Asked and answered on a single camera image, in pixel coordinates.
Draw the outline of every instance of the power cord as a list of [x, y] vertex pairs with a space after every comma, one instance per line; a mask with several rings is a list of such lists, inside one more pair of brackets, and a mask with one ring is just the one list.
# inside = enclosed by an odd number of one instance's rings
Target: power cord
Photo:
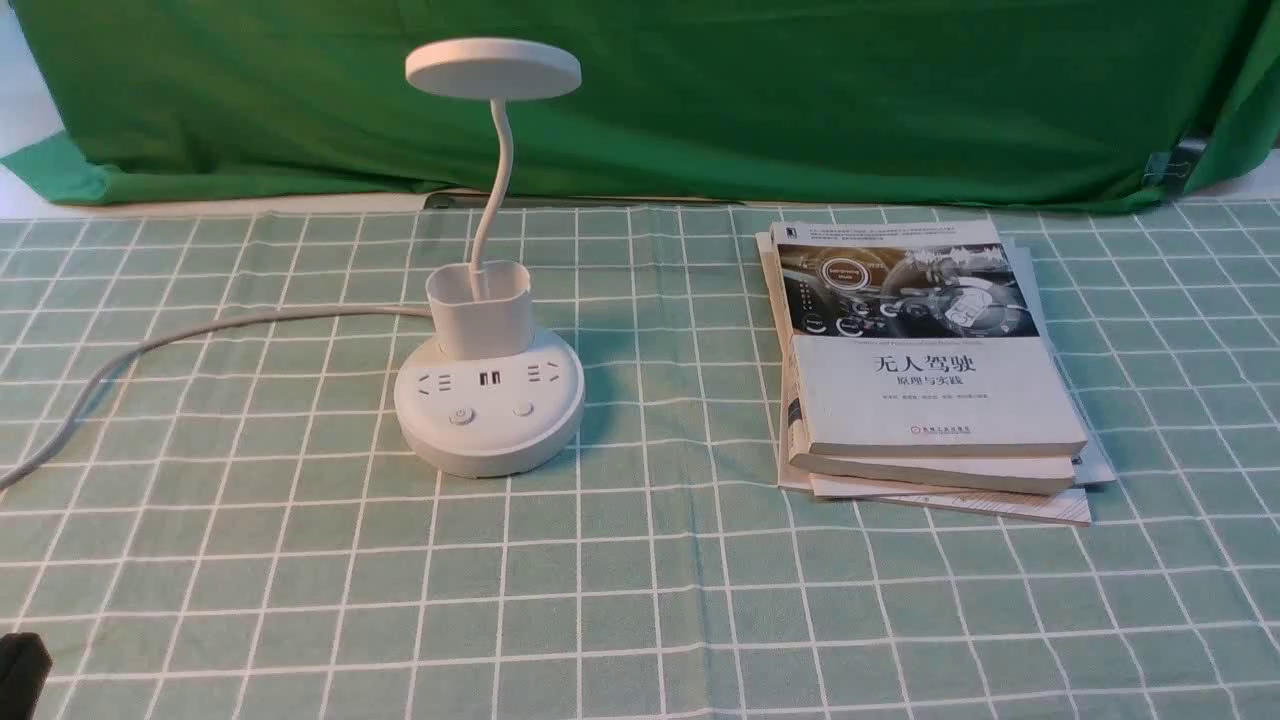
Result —
[[4, 475], [0, 475], [0, 491], [13, 487], [18, 483], [18, 480], [35, 473], [41, 468], [41, 465], [49, 462], [54, 456], [56, 456], [58, 452], [61, 451], [63, 446], [67, 445], [67, 441], [76, 434], [76, 430], [79, 428], [79, 423], [83, 419], [82, 414], [87, 407], [90, 407], [90, 405], [92, 405], [99, 386], [115, 373], [128, 368], [129, 364], [142, 355], [146, 355], [157, 347], [178, 342], [179, 340], [187, 340], [189, 337], [209, 334], [230, 328], [243, 328], [246, 325], [260, 325], [264, 323], [284, 323], [289, 320], [312, 320], [316, 318], [340, 318], [346, 315], [404, 315], [410, 318], [430, 319], [431, 310], [428, 307], [408, 307], [399, 305], [317, 305], [315, 307], [298, 310], [250, 313], [247, 315], [202, 323], [174, 333], [145, 340], [104, 363], [102, 366], [100, 366], [87, 380], [84, 380], [84, 387], [81, 388], [79, 395], [76, 396], [72, 409], [67, 413], [61, 424], [58, 425], [52, 437], [50, 437], [49, 441], [46, 441], [45, 445], [42, 445], [31, 457], [23, 460]]

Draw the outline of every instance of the black object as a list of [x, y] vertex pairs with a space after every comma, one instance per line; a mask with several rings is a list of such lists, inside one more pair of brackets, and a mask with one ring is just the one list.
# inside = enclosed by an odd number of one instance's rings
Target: black object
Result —
[[0, 720], [31, 720], [54, 659], [36, 633], [0, 638]]

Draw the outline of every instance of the stack of books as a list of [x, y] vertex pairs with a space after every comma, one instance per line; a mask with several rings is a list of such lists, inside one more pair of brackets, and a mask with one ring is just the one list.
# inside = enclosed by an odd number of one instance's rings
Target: stack of books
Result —
[[774, 223], [778, 484], [1087, 525], [1115, 480], [1057, 370], [1030, 254], [987, 220]]

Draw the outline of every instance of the desk lamp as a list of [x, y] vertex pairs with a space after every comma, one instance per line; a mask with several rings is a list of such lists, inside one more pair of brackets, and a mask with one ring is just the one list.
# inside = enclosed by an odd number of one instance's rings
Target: desk lamp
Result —
[[468, 37], [424, 45], [404, 60], [413, 87], [488, 100], [498, 129], [498, 174], [467, 263], [426, 279], [435, 334], [396, 378], [396, 415], [408, 446], [461, 477], [521, 473], [553, 457], [582, 420], [582, 364], [556, 333], [534, 323], [529, 270], [484, 259], [489, 228], [511, 178], [515, 146], [507, 102], [577, 88], [573, 55], [524, 40]]

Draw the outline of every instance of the pen holder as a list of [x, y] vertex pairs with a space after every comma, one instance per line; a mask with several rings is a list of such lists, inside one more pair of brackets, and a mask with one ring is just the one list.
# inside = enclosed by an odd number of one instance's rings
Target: pen holder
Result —
[[426, 278], [435, 337], [452, 360], [485, 360], [517, 355], [534, 341], [534, 304], [529, 269], [509, 260], [484, 264], [476, 283], [484, 300], [472, 292], [471, 268], [444, 265]]

